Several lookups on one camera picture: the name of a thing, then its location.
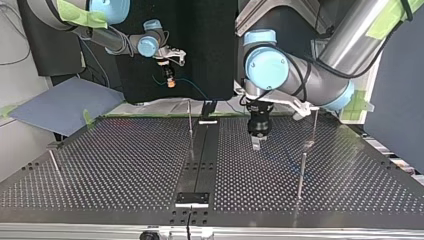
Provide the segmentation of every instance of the metal bracket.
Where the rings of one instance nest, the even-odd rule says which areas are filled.
[[[175,207],[177,208],[208,208],[209,193],[178,193]]]
[[[252,136],[252,146],[253,146],[253,150],[255,151],[259,151],[261,150],[261,141],[266,141],[268,140],[268,137],[254,137]]]
[[[159,60],[168,59],[169,61],[178,64],[180,67],[183,67],[185,64],[184,58],[186,55],[186,52],[184,52],[183,50],[165,46],[160,48],[153,57]],[[172,59],[173,57],[178,57],[178,61]]]
[[[215,112],[217,101],[205,101],[202,108],[202,115],[200,116],[199,124],[207,125],[207,124],[217,124],[218,120],[216,118],[211,117],[210,114]]]
[[[241,37],[249,30],[259,19],[261,19],[271,9],[279,6],[287,6],[298,12],[312,27],[318,15],[318,0],[251,0],[243,8],[236,19],[236,34]],[[331,22],[325,17],[325,13],[320,13],[318,19],[317,31],[324,33],[331,25]]]
[[[60,171],[60,166],[56,160],[56,156],[54,155],[57,150],[63,147],[63,142],[52,142],[47,145],[47,151],[49,151],[50,157],[53,161],[54,168],[56,171]]]
[[[259,97],[257,95],[250,95],[247,92],[245,94],[249,99],[256,99]],[[293,116],[295,120],[303,119],[304,117],[311,115],[312,110],[319,109],[319,107],[315,107],[309,102],[302,103],[299,99],[280,91],[270,92],[262,97],[261,101],[280,103],[290,106],[294,111],[296,111],[296,114]]]

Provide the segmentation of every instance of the black cable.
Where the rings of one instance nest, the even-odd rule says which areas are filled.
[[[193,207],[190,208],[190,213],[188,214],[188,219],[187,219],[187,226],[186,226],[186,230],[187,230],[187,240],[191,240],[191,232],[190,232],[190,219],[191,219],[191,210],[193,209]]]
[[[380,49],[378,49],[377,53],[375,54],[374,58],[372,59],[372,61],[370,62],[370,64],[360,73],[358,74],[346,74],[343,72],[340,72],[339,70],[336,70],[330,66],[328,66],[326,63],[322,62],[320,59],[315,60],[315,63],[324,68],[325,70],[327,70],[328,72],[341,77],[341,78],[346,78],[346,79],[352,79],[352,78],[358,78],[363,76],[365,73],[367,73],[373,66],[374,63],[377,61],[378,57],[380,56],[381,52],[383,51],[384,47],[387,45],[387,43],[389,42],[389,39],[392,37],[393,33],[396,32],[396,30],[402,25],[402,21],[400,21],[398,24],[396,24],[396,26],[392,29],[392,31],[387,35],[386,39],[384,40],[383,44],[381,45]]]
[[[31,54],[31,49],[28,47],[28,52],[27,52],[27,55],[25,57],[23,57],[19,60],[13,61],[13,62],[0,63],[0,66],[8,66],[8,65],[13,65],[13,64],[16,64],[16,63],[23,62],[29,57],[30,54]]]
[[[404,8],[404,10],[406,12],[408,21],[412,21],[413,20],[413,14],[412,14],[411,6],[409,5],[409,1],[408,0],[401,0],[401,3],[402,3],[402,7]],[[317,30],[317,27],[318,27],[319,16],[320,16],[320,9],[318,10],[318,14],[317,14],[316,21],[315,21],[315,31]],[[377,59],[380,56],[381,52],[383,51],[384,47],[389,42],[389,39],[393,36],[393,34],[396,32],[396,30],[402,25],[402,23],[403,23],[403,21],[399,21],[395,25],[395,27],[386,36],[386,39],[384,40],[383,44],[378,49],[377,53],[375,54],[374,58],[371,60],[370,64],[368,64],[368,66],[362,72],[360,72],[358,74],[346,74],[346,73],[340,72],[337,69],[334,69],[334,68],[328,66],[326,63],[324,63],[323,61],[321,61],[319,58],[317,58],[316,60],[313,60],[313,61],[318,66],[322,67],[323,69],[327,70],[328,72],[330,72],[330,73],[332,73],[332,74],[334,74],[334,75],[336,75],[338,77],[346,78],[346,79],[352,79],[352,78],[361,77],[365,73],[367,73],[374,66],[375,62],[377,61]]]
[[[303,91],[303,99],[300,100],[300,101],[306,102],[307,99],[308,99],[308,93],[307,93],[307,90],[306,90],[306,82],[305,82],[306,75],[305,75],[305,77],[303,77],[302,71],[300,71],[299,65],[297,65],[297,63],[293,60],[293,58],[289,54],[287,54],[286,52],[284,52],[282,49],[280,49],[278,47],[276,47],[276,49],[281,51],[282,53],[284,53],[284,56],[286,56],[286,58],[290,61],[290,63],[293,65],[294,69],[296,70],[297,75],[299,76],[299,79],[300,79],[300,82],[301,82],[299,88],[301,88],[302,91]]]
[[[414,15],[412,13],[411,5],[409,4],[408,0],[400,0],[402,3],[402,7],[406,12],[406,19],[408,19],[409,22],[412,22],[414,20]]]
[[[296,91],[294,93],[292,93],[292,96],[297,96],[302,90],[303,90],[303,100],[301,100],[302,102],[306,102],[307,99],[307,95],[305,95],[306,93],[306,83],[308,83],[309,80],[309,76],[311,76],[311,71],[312,71],[312,64],[310,62],[307,62],[307,69],[306,69],[306,74],[305,77],[303,78],[303,81],[301,83],[301,85],[296,89]]]

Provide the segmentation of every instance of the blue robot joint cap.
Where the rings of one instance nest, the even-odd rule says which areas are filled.
[[[276,43],[277,34],[275,33],[274,30],[271,30],[271,29],[258,29],[258,30],[247,32],[244,35],[243,46],[259,43],[259,42]]]
[[[255,86],[273,90],[287,80],[289,62],[282,52],[271,47],[259,47],[247,56],[245,71]]]
[[[159,49],[159,42],[156,38],[145,36],[138,41],[137,50],[145,57],[153,57]]]

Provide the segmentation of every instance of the cable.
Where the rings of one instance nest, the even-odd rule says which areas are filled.
[[[346,78],[346,79],[352,79],[352,78],[358,78],[363,76],[365,73],[367,73],[373,66],[374,63],[377,61],[378,57],[380,56],[381,52],[383,51],[384,47],[387,45],[387,43],[389,42],[389,39],[392,37],[393,33],[396,32],[396,30],[402,25],[402,21],[400,21],[398,24],[396,24],[396,26],[392,29],[392,31],[387,35],[386,39],[384,40],[383,44],[380,46],[380,48],[378,49],[377,53],[375,54],[374,58],[372,59],[372,61],[370,62],[370,64],[368,64],[368,66],[360,73],[358,74],[346,74],[343,72],[340,72],[330,66],[328,66],[326,63],[322,62],[320,59],[315,60],[315,63],[324,68],[325,70],[329,71],[330,73],[341,77],[341,78]]]
[[[14,9],[14,8],[12,8],[11,6],[8,6],[8,5],[2,5],[1,3],[0,3],[0,7],[6,7],[7,9],[9,9],[9,10],[11,10],[14,14],[15,14],[15,16],[20,20],[20,21],[22,21],[22,18],[21,18],[21,16],[19,16],[19,14],[18,14],[18,12],[16,11],[16,9]],[[3,9],[0,9],[1,10],[1,12],[2,12],[2,14],[3,14],[3,16],[5,16],[6,17],[6,19],[7,19],[7,21],[9,21],[9,23],[13,26],[13,28],[16,30],[16,32],[17,33],[19,33],[19,35],[21,35],[21,37],[22,38],[24,38],[24,39],[27,39],[26,38],[26,36],[25,36],[25,34],[23,33],[23,32],[21,32],[21,30],[15,25],[15,23],[12,21],[12,19],[10,19],[10,17],[6,14],[6,12],[3,10]]]
[[[18,11],[16,10],[16,9],[14,9],[11,5],[9,5],[8,3],[5,3],[5,2],[0,2],[0,8],[1,7],[6,7],[7,9],[9,9],[9,10],[11,10],[15,15],[16,15],[16,17],[20,20],[20,21],[22,21],[22,18],[21,18],[21,16],[19,15],[19,13],[18,13]],[[18,32],[18,34],[22,37],[22,38],[24,38],[25,40],[27,40],[27,38],[26,38],[26,36],[25,36],[25,34],[23,33],[23,32],[21,32],[21,30],[19,30],[19,28],[15,25],[15,23],[10,19],[10,17],[6,14],[6,12],[3,10],[3,9],[0,9],[1,10],[1,13],[6,17],[6,19],[7,19],[7,21],[12,25],[12,27]],[[29,47],[29,45],[28,45],[28,52],[26,53],[26,55],[23,57],[23,58],[21,58],[21,59],[19,59],[19,60],[16,60],[16,61],[12,61],[12,62],[6,62],[6,63],[0,63],[0,66],[8,66],[8,65],[13,65],[13,64],[16,64],[16,63],[20,63],[20,62],[23,62],[23,61],[25,61],[26,59],[28,59],[28,57],[31,55],[31,48]]]
[[[414,20],[414,15],[412,13],[411,5],[409,4],[408,0],[400,0],[402,3],[402,7],[406,12],[406,19],[408,19],[409,22],[412,22]]]
[[[409,1],[408,0],[401,0],[401,3],[402,3],[402,7],[404,8],[404,10],[406,12],[408,21],[411,22],[413,20],[413,14],[412,14],[412,10],[411,10],[411,6],[409,4]],[[319,19],[319,16],[320,16],[320,8],[318,9],[318,13],[317,13],[316,21],[315,21],[315,31],[317,30],[317,26],[318,26],[318,19]],[[328,72],[330,72],[330,73],[332,73],[332,74],[334,74],[334,75],[336,75],[338,77],[341,77],[341,78],[352,79],[352,78],[361,77],[365,73],[367,73],[374,66],[374,64],[377,61],[378,57],[382,53],[384,47],[389,42],[389,39],[393,36],[393,34],[396,32],[396,30],[402,25],[402,23],[403,23],[403,21],[399,21],[395,25],[395,27],[386,36],[386,39],[384,40],[383,44],[381,44],[380,48],[378,49],[377,53],[375,54],[375,56],[371,60],[371,62],[368,64],[368,66],[362,72],[360,72],[358,74],[346,74],[346,73],[340,72],[337,69],[334,69],[334,68],[330,67],[329,65],[327,65],[326,63],[324,63],[323,61],[321,61],[319,58],[317,58],[316,60],[313,60],[312,59],[312,61],[314,63],[316,63],[318,66],[320,66],[323,69],[327,70]]]
[[[155,78],[155,76],[153,76],[152,75],[152,79],[153,79],[153,81],[155,81],[155,83],[157,84],[157,85],[159,85],[159,86],[163,86],[163,85],[165,85],[166,84],[166,82],[159,82],[158,80],[156,80],[156,78]],[[186,83],[190,83],[193,87],[195,87],[196,89],[197,89],[197,91],[199,91],[201,94],[202,94],[202,96],[206,99],[206,100],[209,100],[209,101],[221,101],[220,99],[209,99],[208,98],[208,96],[206,96],[206,94],[194,83],[194,82],[192,82],[192,81],[190,81],[190,80],[188,80],[188,79],[185,79],[185,78],[179,78],[179,79],[176,79],[175,81],[183,81],[183,82],[186,82]],[[240,111],[237,111],[228,101],[225,101],[227,104],[228,104],[228,106],[230,106],[230,108],[234,111],[234,112],[237,112],[237,113],[240,113],[240,114],[243,114],[243,115],[245,115],[245,113],[243,113],[243,112],[240,112]]]
[[[191,210],[193,209],[193,207],[190,208],[190,213],[188,214],[188,218],[187,218],[187,226],[186,226],[186,230],[187,230],[187,240],[191,240],[191,232],[190,232],[190,219],[191,219]]]
[[[109,28],[112,29],[116,34],[118,34],[121,37],[121,41],[122,41],[122,48],[120,50],[111,51],[109,49],[109,51],[114,55],[119,55],[119,54],[123,53],[128,48],[130,57],[134,57],[134,49],[133,49],[133,46],[131,44],[129,37],[126,34],[120,32],[119,30],[117,30],[116,28],[114,28],[112,26],[109,26]]]
[[[8,65],[13,65],[13,64],[16,64],[16,63],[23,62],[23,61],[25,61],[25,60],[26,60],[26,59],[27,59],[30,55],[31,55],[31,50],[30,50],[30,49],[28,49],[28,52],[27,52],[27,54],[25,55],[25,57],[23,57],[23,58],[21,58],[21,59],[19,59],[19,60],[13,61],[13,62],[0,63],[0,66],[8,66]]]
[[[91,51],[90,47],[88,47],[87,43],[85,43],[84,41],[81,41],[81,42],[87,48],[87,50],[90,52],[91,56],[93,56],[94,61],[96,61],[97,65],[99,65],[99,67],[102,70],[103,75],[104,75],[104,77],[106,79],[106,83],[107,83],[106,87],[109,87],[110,88],[109,76],[107,75],[106,71],[104,70],[104,68],[100,64],[99,60],[97,60],[97,57],[94,55],[93,51]]]

